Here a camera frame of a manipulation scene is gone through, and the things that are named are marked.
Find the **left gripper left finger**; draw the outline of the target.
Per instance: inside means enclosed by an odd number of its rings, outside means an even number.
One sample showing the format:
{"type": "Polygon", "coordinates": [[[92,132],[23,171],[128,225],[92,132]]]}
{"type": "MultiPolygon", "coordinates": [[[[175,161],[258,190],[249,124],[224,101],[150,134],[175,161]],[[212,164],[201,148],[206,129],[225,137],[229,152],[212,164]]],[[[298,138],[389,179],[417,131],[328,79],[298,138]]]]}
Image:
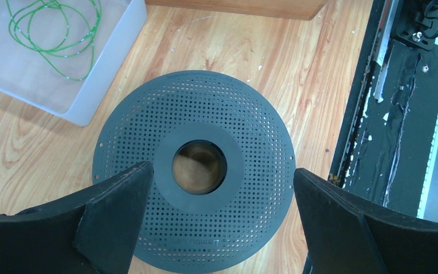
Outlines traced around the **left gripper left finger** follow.
{"type": "Polygon", "coordinates": [[[0,214],[0,273],[127,273],[153,167],[140,162],[60,199],[0,214]]]}

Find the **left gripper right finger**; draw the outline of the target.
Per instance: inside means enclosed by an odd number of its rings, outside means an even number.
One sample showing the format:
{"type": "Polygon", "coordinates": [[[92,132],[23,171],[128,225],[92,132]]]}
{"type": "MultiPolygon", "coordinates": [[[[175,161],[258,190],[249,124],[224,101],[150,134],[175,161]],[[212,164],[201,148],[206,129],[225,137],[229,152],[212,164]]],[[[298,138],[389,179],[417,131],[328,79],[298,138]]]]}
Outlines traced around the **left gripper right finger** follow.
{"type": "Polygon", "coordinates": [[[380,206],[305,168],[294,192],[314,273],[438,273],[438,223],[380,206]]]}

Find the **dark grey perforated spool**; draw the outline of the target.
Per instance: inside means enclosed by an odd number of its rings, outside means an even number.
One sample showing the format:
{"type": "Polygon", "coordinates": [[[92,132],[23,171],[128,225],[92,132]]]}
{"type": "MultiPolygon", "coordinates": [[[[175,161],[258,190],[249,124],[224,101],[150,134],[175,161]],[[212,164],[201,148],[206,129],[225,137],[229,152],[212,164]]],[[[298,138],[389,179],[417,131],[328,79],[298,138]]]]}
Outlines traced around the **dark grey perforated spool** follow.
{"type": "Polygon", "coordinates": [[[117,105],[98,137],[93,182],[142,161],[154,177],[135,256],[171,272],[248,259],[278,231],[294,193],[294,148],[280,115],[219,72],[159,76],[117,105]]]}

